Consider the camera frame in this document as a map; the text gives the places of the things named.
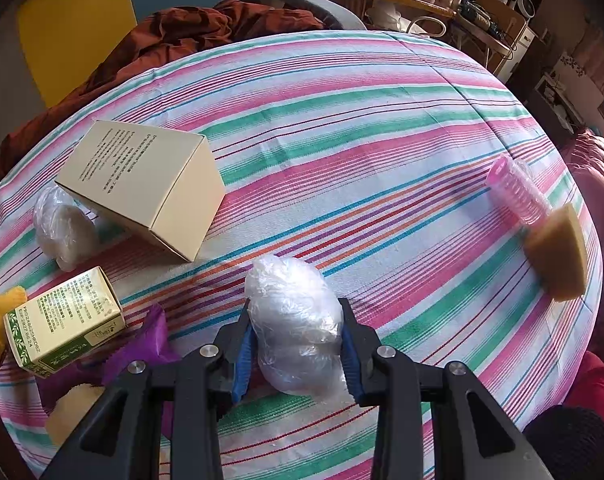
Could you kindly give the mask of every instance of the box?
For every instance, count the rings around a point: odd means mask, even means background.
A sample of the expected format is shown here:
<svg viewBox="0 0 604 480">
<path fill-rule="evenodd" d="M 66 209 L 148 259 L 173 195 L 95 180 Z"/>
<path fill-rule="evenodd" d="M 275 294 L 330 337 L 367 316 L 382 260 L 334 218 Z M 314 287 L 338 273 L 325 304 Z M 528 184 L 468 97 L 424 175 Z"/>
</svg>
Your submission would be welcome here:
<svg viewBox="0 0 604 480">
<path fill-rule="evenodd" d="M 100 216 L 192 262 L 224 197 L 207 138 L 96 121 L 56 177 Z"/>
<path fill-rule="evenodd" d="M 16 362 L 43 378 L 125 326 L 120 304 L 100 267 L 54 286 L 4 316 Z"/>
</svg>

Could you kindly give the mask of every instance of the black mesh object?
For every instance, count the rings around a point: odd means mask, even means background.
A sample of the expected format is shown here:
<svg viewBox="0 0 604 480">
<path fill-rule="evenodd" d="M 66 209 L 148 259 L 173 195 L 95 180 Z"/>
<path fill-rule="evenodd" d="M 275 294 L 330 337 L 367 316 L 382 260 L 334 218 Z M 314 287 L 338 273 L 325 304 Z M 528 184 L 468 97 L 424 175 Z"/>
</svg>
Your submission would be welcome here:
<svg viewBox="0 0 604 480">
<path fill-rule="evenodd" d="M 604 421 L 593 410 L 553 406 L 522 432 L 554 480 L 593 478 L 604 454 Z"/>
</svg>

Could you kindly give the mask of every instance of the metal bolt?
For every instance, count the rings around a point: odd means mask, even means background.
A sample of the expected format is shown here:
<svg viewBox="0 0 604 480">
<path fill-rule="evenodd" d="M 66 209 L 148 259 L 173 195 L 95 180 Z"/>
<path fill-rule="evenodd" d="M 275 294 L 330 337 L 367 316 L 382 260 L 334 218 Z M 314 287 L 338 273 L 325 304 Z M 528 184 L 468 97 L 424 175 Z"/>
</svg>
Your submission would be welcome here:
<svg viewBox="0 0 604 480">
<path fill-rule="evenodd" d="M 131 361 L 127 366 L 127 370 L 131 374 L 141 374 L 145 368 L 146 363 L 140 359 Z"/>
<path fill-rule="evenodd" d="M 466 374 L 466 366 L 460 361 L 453 361 L 448 364 L 448 371 L 453 375 L 464 375 Z"/>
<path fill-rule="evenodd" d="M 220 349 L 215 345 L 204 345 L 200 348 L 200 355 L 202 357 L 215 357 L 219 351 Z"/>
<path fill-rule="evenodd" d="M 393 348 L 392 346 L 387 346 L 387 345 L 378 346 L 378 349 L 376 350 L 376 352 L 378 352 L 378 355 L 380 357 L 383 357 L 385 359 L 389 359 L 390 357 L 396 356 L 396 349 Z"/>
</svg>

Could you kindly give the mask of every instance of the striped tablecloth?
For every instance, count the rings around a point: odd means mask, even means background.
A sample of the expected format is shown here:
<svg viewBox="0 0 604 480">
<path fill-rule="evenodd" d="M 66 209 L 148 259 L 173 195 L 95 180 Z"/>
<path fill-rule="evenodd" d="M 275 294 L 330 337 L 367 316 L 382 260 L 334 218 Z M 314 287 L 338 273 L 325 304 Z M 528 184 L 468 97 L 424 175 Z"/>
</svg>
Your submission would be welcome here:
<svg viewBox="0 0 604 480">
<path fill-rule="evenodd" d="M 566 394 L 600 300 L 598 237 L 540 126 L 457 50 L 404 34 L 307 32 L 137 76 L 65 121 L 0 184 L 0 291 L 22 284 L 35 295 L 68 278 L 37 247 L 32 208 L 96 119 L 205 134 L 227 195 L 194 264 L 100 224 L 104 249 L 78 270 L 102 265 L 129 329 L 92 359 L 126 341 L 154 301 L 178 352 L 212 341 L 239 313 L 251 261 L 275 253 L 322 270 L 385 344 L 428 364 L 466 362 L 521 428 Z M 554 205 L 578 211 L 584 297 L 542 293 L 512 217 L 490 200 L 484 178 L 503 152 L 529 164 Z M 12 358 L 0 370 L 0 413 L 41 472 L 55 449 L 35 382 Z M 224 476 L 365 478 L 376 415 L 346 393 L 316 403 L 257 381 L 220 423 Z M 430 412 L 423 420 L 432 476 Z"/>
</svg>

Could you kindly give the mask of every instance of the beige round object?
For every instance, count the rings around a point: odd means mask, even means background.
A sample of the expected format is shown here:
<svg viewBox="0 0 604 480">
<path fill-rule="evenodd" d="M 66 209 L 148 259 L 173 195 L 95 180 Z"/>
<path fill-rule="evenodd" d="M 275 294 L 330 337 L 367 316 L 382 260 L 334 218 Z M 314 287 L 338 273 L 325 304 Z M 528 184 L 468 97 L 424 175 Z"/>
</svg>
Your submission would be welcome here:
<svg viewBox="0 0 604 480">
<path fill-rule="evenodd" d="M 64 441 L 80 423 L 82 418 L 104 392 L 103 386 L 79 384 L 56 403 L 44 428 L 55 446 L 62 446 Z"/>
</svg>

